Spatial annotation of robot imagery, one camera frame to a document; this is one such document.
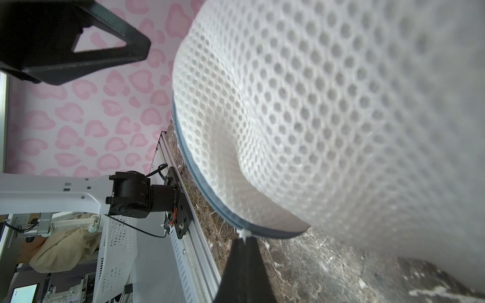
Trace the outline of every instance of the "black mounting plate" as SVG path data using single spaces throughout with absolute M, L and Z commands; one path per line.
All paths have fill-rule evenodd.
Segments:
M 177 238 L 182 239 L 182 237 L 189 230 L 189 225 L 194 219 L 192 212 L 190 210 L 189 202 L 185 197 L 185 192 L 182 187 L 182 183 L 178 178 L 175 168 L 171 166 L 168 169 L 167 180 L 165 185 L 176 185 L 178 188 L 177 194 L 177 216 L 175 217 L 174 226 L 177 233 Z

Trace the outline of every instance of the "pink spot pattern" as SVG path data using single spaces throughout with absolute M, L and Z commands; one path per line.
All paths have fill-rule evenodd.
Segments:
M 135 166 L 136 162 L 139 162 L 142 160 L 142 156 L 139 154 L 135 153 L 129 153 L 125 157 L 125 164 L 129 167 Z
M 165 54 L 156 48 L 151 48 L 150 52 L 148 53 L 148 58 L 146 59 L 146 63 L 148 63 L 148 66 L 152 68 L 158 68 L 162 63 L 165 63 L 167 61 L 167 57 L 165 57 Z
M 79 137 L 78 132 L 64 125 L 57 133 L 55 144 L 59 149 L 70 149 L 71 146 L 83 147 L 84 139 Z
M 91 157 L 97 156 L 97 151 L 95 151 L 92 147 L 88 147 L 84 150 L 84 153 Z
M 138 123 L 132 122 L 128 117 L 123 117 L 118 120 L 114 133 L 117 135 L 129 135 L 132 132 L 139 132 L 141 129 L 142 127 Z
M 170 99 L 167 96 L 167 93 L 163 90 L 156 90 L 152 93 L 150 97 L 150 104 L 165 106 L 170 104 Z
M 160 85 L 165 86 L 170 81 L 170 77 L 167 75 L 161 75 L 160 76 Z
M 146 14 L 149 7 L 146 0 L 126 0 L 126 9 L 136 15 Z
M 140 120 L 142 120 L 143 125 L 160 125 L 162 124 L 162 116 L 160 112 L 154 108 L 150 107 L 143 111 L 142 115 L 140 116 Z
M 72 81 L 72 91 L 79 99 L 87 100 L 97 93 L 97 86 L 91 81 L 79 79 Z
M 129 104 L 135 108 L 140 108 L 141 104 L 136 97 L 131 97 L 129 99 Z
M 65 177 L 63 173 L 61 173 L 57 168 L 47 168 L 44 169 L 40 175 L 49 175 L 52 177 Z
M 101 105 L 104 108 L 104 113 L 110 117 L 118 116 L 124 112 L 121 104 L 113 100 L 103 100 Z
M 133 87 L 140 93 L 149 94 L 153 92 L 155 87 L 152 82 L 153 74 L 147 70 L 139 70 L 128 76 L 128 80 L 131 82 Z
M 184 13 L 182 5 L 173 3 L 168 11 L 168 18 L 165 21 L 165 30 L 170 37 L 183 39 L 188 33 L 192 19 Z
M 74 171 L 72 174 L 73 177 L 81 177 L 81 178 L 86 178 L 86 177 L 99 177 L 101 176 L 101 172 L 97 170 L 89 170 L 86 166 L 82 165 Z
M 117 70 L 113 70 L 106 77 L 106 85 L 103 91 L 108 95 L 115 97 L 118 94 L 127 96 L 130 93 L 129 87 L 125 84 L 125 78 Z
M 42 150 L 47 150 L 49 145 L 41 139 L 28 138 L 20 141 L 18 148 L 27 156 L 38 156 Z
M 64 106 L 56 108 L 54 113 L 63 121 L 72 121 L 78 124 L 83 122 L 82 115 L 84 115 L 84 111 L 76 103 L 67 102 Z
M 85 136 L 93 136 L 95 138 L 106 137 L 110 131 L 104 127 L 103 122 L 99 120 L 89 121 L 84 129 Z
M 99 49 L 108 48 L 108 44 L 101 38 L 101 35 L 99 35 L 98 32 L 91 34 L 91 43 Z
M 97 160 L 97 168 L 100 171 L 107 171 L 109 169 L 119 169 L 121 161 L 113 154 L 106 154 Z
M 126 143 L 123 142 L 123 138 L 113 137 L 109 139 L 104 145 L 104 150 L 106 151 L 123 151 L 128 147 Z
M 140 27 L 138 28 L 139 31 L 144 33 L 151 41 L 151 43 L 165 43 L 165 34 L 155 29 L 155 23 L 149 18 L 146 18 L 140 23 Z
M 28 83 L 25 85 L 32 96 L 41 100 L 51 98 L 65 100 L 67 98 L 67 90 L 64 88 L 64 86 L 54 86 L 44 82 L 39 84 Z
M 61 86 L 11 78 L 7 172 L 96 177 L 150 172 L 172 115 L 175 54 L 202 0 L 98 0 L 149 37 L 145 61 L 100 70 Z M 76 51 L 122 47 L 96 27 Z
M 145 138 L 145 135 L 142 133 L 136 133 L 133 135 L 131 138 L 131 141 L 129 142 L 130 146 L 134 147 L 143 147 L 148 144 L 148 140 Z
M 44 111 L 26 112 L 24 115 L 24 127 L 37 130 L 47 130 L 54 128 L 56 123 L 50 119 Z

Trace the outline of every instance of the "computer monitor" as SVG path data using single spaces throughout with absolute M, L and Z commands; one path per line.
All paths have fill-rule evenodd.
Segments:
M 10 303 L 33 303 L 39 284 L 14 288 Z

